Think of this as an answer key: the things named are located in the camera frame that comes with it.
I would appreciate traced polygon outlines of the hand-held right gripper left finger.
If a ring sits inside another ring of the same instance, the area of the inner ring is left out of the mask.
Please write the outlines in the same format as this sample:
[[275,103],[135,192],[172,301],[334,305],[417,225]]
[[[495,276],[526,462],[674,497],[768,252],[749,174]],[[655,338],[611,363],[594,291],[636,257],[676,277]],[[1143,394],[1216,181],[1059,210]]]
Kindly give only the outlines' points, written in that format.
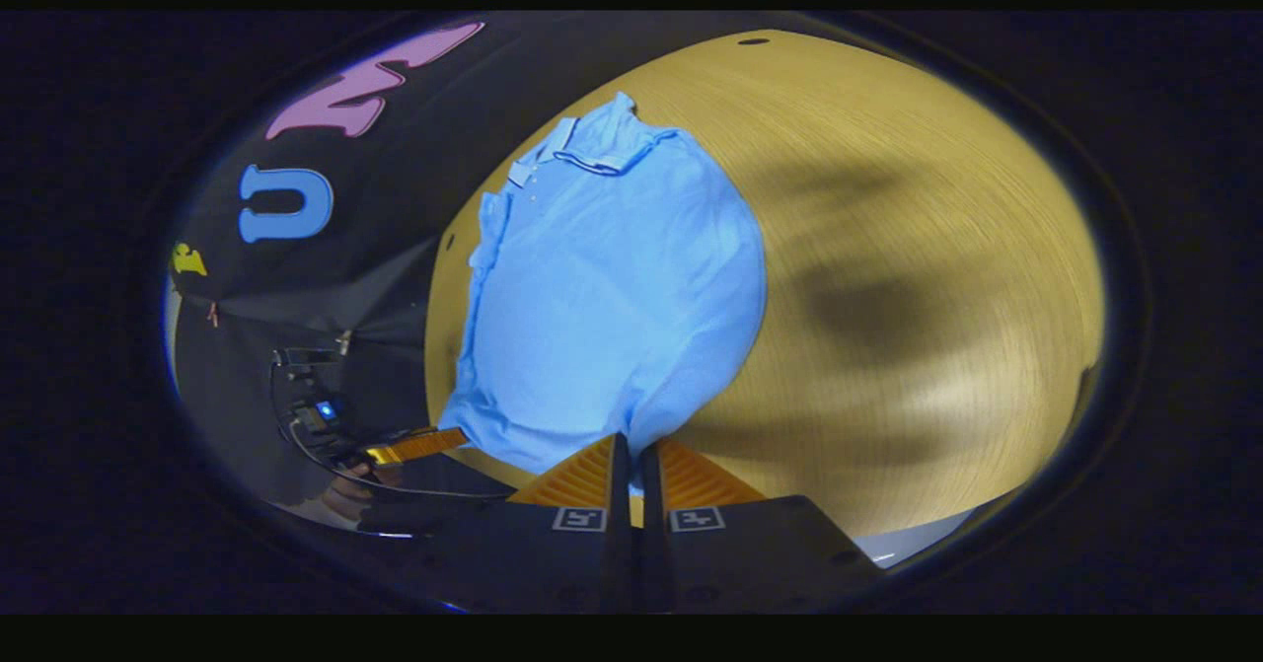
[[409,581],[488,614],[606,614],[632,603],[626,437],[610,435],[508,499],[423,534]]

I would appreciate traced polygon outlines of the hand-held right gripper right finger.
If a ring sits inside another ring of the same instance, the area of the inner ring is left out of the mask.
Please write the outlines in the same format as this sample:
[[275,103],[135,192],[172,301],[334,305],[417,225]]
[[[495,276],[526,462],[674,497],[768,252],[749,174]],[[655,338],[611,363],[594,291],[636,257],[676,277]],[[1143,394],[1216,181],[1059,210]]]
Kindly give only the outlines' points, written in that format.
[[644,603],[666,614],[836,610],[884,579],[808,496],[765,496],[674,438],[643,455]]

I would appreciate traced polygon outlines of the light blue T-shirt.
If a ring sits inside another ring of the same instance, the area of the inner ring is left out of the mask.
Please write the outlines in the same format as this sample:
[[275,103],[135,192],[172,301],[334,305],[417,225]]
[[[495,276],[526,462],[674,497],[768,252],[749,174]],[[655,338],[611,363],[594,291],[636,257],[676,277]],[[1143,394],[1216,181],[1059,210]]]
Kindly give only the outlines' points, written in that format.
[[561,117],[475,208],[437,424],[539,475],[609,435],[639,455],[736,378],[764,317],[762,226],[685,128],[628,93]]

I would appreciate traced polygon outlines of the black backdrop cloth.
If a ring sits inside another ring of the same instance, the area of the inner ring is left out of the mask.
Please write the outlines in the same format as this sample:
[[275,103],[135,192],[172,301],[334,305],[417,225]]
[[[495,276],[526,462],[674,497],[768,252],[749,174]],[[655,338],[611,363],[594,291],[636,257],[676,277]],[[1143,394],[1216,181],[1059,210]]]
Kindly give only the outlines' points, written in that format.
[[501,15],[393,38],[239,136],[173,243],[173,382],[226,478],[279,507],[333,474],[289,442],[325,390],[360,433],[429,424],[429,275],[464,200],[520,139],[482,110],[525,27]]

